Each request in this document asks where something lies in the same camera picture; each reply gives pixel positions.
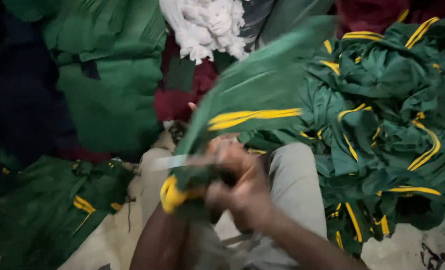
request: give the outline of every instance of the person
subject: person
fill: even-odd
[[[296,143],[277,149],[266,176],[260,159],[241,144],[218,144],[219,166],[231,170],[238,181],[232,188],[213,182],[205,201],[212,209],[229,210],[238,228],[254,232],[243,269],[368,269],[327,241],[322,194],[309,146]],[[153,150],[143,156],[142,166],[156,156],[171,155]],[[159,173],[162,180],[156,186],[162,186],[167,173]],[[208,221],[166,214],[160,204],[154,208],[130,269],[231,268],[226,249]]]

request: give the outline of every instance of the hand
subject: hand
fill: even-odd
[[[240,144],[219,148],[218,164],[238,179],[232,189],[221,181],[207,188],[206,202],[211,207],[228,209],[239,229],[264,231],[276,210],[258,158],[246,152]]]

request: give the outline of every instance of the green sports jersey with yellow stripes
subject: green sports jersey with yellow stripes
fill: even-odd
[[[259,152],[309,145],[328,237],[357,256],[397,223],[427,230],[444,218],[445,19],[340,40],[331,25],[312,18],[229,67],[176,153],[202,153],[227,132]],[[204,216],[190,190],[215,177],[209,166],[176,168],[161,191],[164,209]]]

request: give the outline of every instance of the gray trousers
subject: gray trousers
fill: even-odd
[[[168,157],[171,153],[163,149],[151,149],[144,154],[141,162],[143,194],[143,224],[159,203],[159,190],[168,171],[149,171],[152,160]],[[271,199],[290,218],[317,235],[326,236],[326,217],[314,155],[309,146],[296,143],[279,148],[269,169],[272,184]],[[190,229],[191,251],[194,269],[228,269],[233,265],[228,250],[222,245],[209,222],[194,222]],[[297,269],[298,263],[273,239],[261,233],[254,233],[245,262],[247,268],[260,270]]]

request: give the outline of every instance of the white cloth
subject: white cloth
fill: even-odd
[[[244,25],[241,1],[159,0],[181,47],[181,58],[189,55],[199,65],[206,57],[213,61],[214,50],[228,52],[239,60],[246,58],[246,44],[239,37],[239,29]]]

